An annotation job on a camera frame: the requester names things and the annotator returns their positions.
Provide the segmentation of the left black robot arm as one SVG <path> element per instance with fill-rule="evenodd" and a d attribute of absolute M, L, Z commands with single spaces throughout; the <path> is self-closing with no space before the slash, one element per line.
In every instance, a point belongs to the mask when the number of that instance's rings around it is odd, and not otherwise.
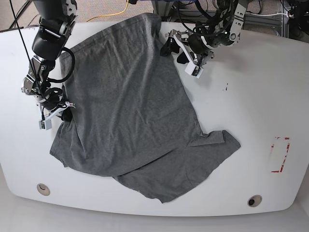
<path fill-rule="evenodd" d="M 202 9 L 200 2 L 195 1 L 197 10 L 206 18 L 206 22 L 197 21 L 190 29 L 181 17 L 180 4 L 177 4 L 179 21 L 185 31 L 171 30 L 160 50 L 160 56 L 167 57 L 171 53 L 179 54 L 177 62 L 192 66 L 188 73 L 197 76 L 209 59 L 214 58 L 213 49 L 224 45 L 232 46 L 240 39 L 248 8 L 247 0 L 219 0 L 218 8 L 213 16 Z"/>

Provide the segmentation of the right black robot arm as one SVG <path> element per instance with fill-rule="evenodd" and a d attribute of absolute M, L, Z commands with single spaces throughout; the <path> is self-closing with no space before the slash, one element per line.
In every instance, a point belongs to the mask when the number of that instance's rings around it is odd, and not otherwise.
<path fill-rule="evenodd" d="M 74 0 L 36 0 L 34 5 L 40 15 L 39 30 L 32 44 L 34 56 L 29 58 L 29 70 L 21 91 L 34 96 L 41 111 L 47 110 L 50 116 L 70 121 L 72 104 L 63 90 L 52 84 L 66 82 L 74 70 L 75 56 L 65 44 L 75 25 L 77 3 Z M 61 79 L 50 78 L 48 75 L 61 54 L 70 56 L 70 69 Z"/>

